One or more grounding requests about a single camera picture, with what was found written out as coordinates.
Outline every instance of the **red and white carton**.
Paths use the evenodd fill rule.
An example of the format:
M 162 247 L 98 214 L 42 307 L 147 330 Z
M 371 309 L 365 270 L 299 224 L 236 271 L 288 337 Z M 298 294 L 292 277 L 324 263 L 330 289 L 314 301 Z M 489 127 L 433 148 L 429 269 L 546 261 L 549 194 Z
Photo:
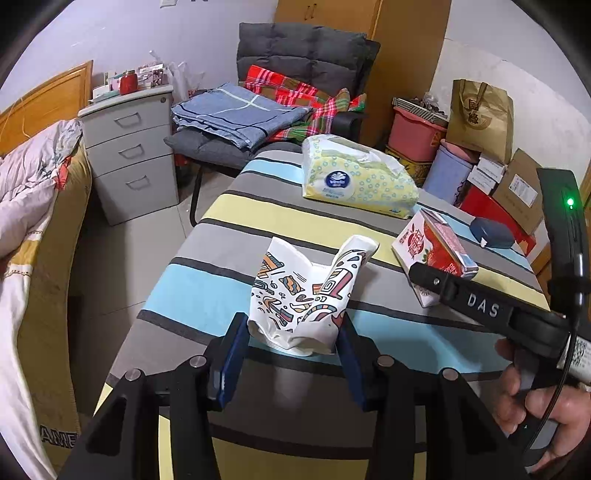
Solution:
M 416 262 L 463 278 L 478 273 L 478 265 L 468 256 L 452 227 L 432 210 L 420 209 L 396 238 L 392 250 L 407 276 Z M 413 288 L 423 307 L 439 303 L 439 295 L 415 284 Z

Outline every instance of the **white label sticker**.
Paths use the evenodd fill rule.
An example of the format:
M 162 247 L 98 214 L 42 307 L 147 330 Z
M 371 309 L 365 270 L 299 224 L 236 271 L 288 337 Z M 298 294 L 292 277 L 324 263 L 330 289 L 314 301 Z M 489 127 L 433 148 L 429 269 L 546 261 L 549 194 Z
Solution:
M 511 180 L 509 190 L 515 193 L 519 199 L 530 208 L 534 204 L 535 198 L 538 196 L 538 192 L 530 187 L 530 185 L 517 174 L 513 177 L 513 180 Z
M 558 368 L 560 369 L 564 368 L 569 342 L 570 339 L 566 343 L 560 361 L 558 362 Z M 587 385 L 591 384 L 591 342 L 588 340 L 577 337 L 576 343 L 574 344 L 573 362 L 570 364 L 569 373 L 578 380 L 581 380 L 581 382 Z

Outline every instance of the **striped tablecloth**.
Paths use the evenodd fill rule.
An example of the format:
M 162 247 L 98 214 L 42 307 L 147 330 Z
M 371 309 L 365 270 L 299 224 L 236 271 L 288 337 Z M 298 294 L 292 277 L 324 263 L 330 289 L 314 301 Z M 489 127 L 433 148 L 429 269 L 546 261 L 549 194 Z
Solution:
M 349 315 L 412 369 L 462 372 L 485 402 L 506 367 L 493 346 L 498 336 L 443 306 L 423 309 L 390 245 L 407 223 L 301 196 L 302 155 L 271 151 L 251 161 L 195 227 L 162 274 L 111 369 L 101 401 L 130 368 L 146 374 L 174 369 L 224 335 L 235 312 L 248 312 L 251 285 L 273 236 L 313 262 L 330 264 L 354 233 L 380 243 L 359 273 Z M 527 260 L 513 250 L 481 248 L 472 217 L 421 192 L 417 208 L 444 215 L 479 265 L 474 281 L 547 308 Z M 160 418 L 160 473 L 172 478 L 170 424 Z M 211 413 L 224 480 L 361 479 L 375 415 L 353 403 L 337 356 L 297 358 L 251 339 L 232 402 Z M 417 411 L 415 477 L 424 476 L 424 410 Z

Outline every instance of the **drawer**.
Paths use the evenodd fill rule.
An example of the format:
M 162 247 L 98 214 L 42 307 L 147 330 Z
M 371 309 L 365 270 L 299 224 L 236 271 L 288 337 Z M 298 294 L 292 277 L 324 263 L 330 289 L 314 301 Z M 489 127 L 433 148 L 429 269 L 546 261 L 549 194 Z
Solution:
M 99 143 L 147 128 L 170 124 L 169 93 L 154 95 L 99 110 L 82 117 L 84 144 Z
M 92 176 L 100 177 L 118 168 L 171 154 L 172 149 L 163 140 L 168 135 L 170 135 L 170 125 L 166 124 L 123 135 L 123 137 L 87 148 Z
M 110 225 L 178 203 L 172 155 L 101 175 L 95 187 Z

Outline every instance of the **drawer handle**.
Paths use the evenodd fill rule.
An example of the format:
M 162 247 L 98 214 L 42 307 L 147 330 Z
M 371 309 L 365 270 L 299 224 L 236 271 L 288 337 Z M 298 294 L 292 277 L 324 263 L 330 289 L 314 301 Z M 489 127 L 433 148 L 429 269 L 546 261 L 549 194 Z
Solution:
M 131 115 L 125 115 L 125 116 L 120 116 L 119 118 L 115 118 L 113 121 L 114 121 L 116 124 L 118 124 L 118 123 L 119 123 L 119 122 L 121 122 L 121 121 L 122 121 L 124 118 L 129 118 L 130 116 L 136 116 L 136 115 L 137 115 L 137 117 L 138 117 L 138 120 L 140 120 L 139 113 L 138 113 L 138 112 L 135 112 L 135 113 L 132 113 Z
M 137 144 L 136 146 L 134 146 L 134 147 L 124 148 L 123 150 L 119 150 L 117 153 L 118 153 L 119 155 L 121 155 L 122 157 L 125 157 L 125 158 L 130 158 L 130 157 L 127 157 L 127 156 L 125 156 L 125 155 L 124 155 L 124 153 L 125 153 L 125 152 L 128 152 L 129 150 L 133 150 L 134 148 L 140 148 L 140 149 L 141 149 L 141 152 L 139 152 L 139 154 L 138 154 L 138 155 L 141 155 L 141 154 L 143 154 L 143 153 L 144 153 L 144 148 L 142 147 L 142 144 L 141 144 L 141 143 L 138 143 L 138 144 Z
M 143 180 L 143 179 L 146 179 L 146 180 L 148 181 L 148 184 L 147 184 L 146 186 L 149 186 L 149 185 L 150 185 L 150 180 L 149 180 L 149 178 L 148 178 L 148 176 L 147 176 L 147 175 L 144 175 L 143 177 L 140 177 L 140 178 L 138 178 L 138 179 L 136 179 L 136 180 L 132 180 L 132 181 L 126 181 L 126 182 L 125 182 L 125 184 L 126 184 L 126 185 L 127 185 L 129 188 L 130 188 L 130 189 L 132 189 L 132 190 L 141 190 L 143 187 L 140 187 L 140 188 L 137 188 L 137 189 L 135 189 L 135 188 L 133 188 L 133 187 L 132 187 L 132 183 L 136 183 L 137 181 L 141 181 L 141 180 Z

